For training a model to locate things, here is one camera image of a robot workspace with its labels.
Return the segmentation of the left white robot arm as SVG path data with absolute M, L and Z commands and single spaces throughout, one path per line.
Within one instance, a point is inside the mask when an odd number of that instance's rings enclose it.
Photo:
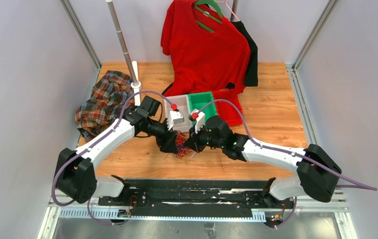
M 63 149 L 59 156 L 53 180 L 52 195 L 59 206 L 55 191 L 60 190 L 72 202 L 85 203 L 93 197 L 111 197 L 117 205 L 126 205 L 130 200 L 129 183 L 118 176 L 97 177 L 95 170 L 101 162 L 121 144 L 131 140 L 140 132 L 156 138 L 161 152 L 178 153 L 177 132 L 166 120 L 153 120 L 160 101 L 146 96 L 139 106 L 124 110 L 110 127 L 90 142 L 74 150 Z

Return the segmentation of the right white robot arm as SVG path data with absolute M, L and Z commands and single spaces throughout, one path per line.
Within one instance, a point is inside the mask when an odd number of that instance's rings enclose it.
M 221 149 L 233 160 L 259 162 L 292 172 L 286 178 L 270 178 L 258 199 L 270 208 L 298 196 L 328 203 L 336 189 L 341 168 L 316 144 L 307 148 L 290 148 L 261 142 L 245 134 L 234 133 L 219 116 L 196 123 L 189 130 L 184 145 L 195 152 L 205 147 Z

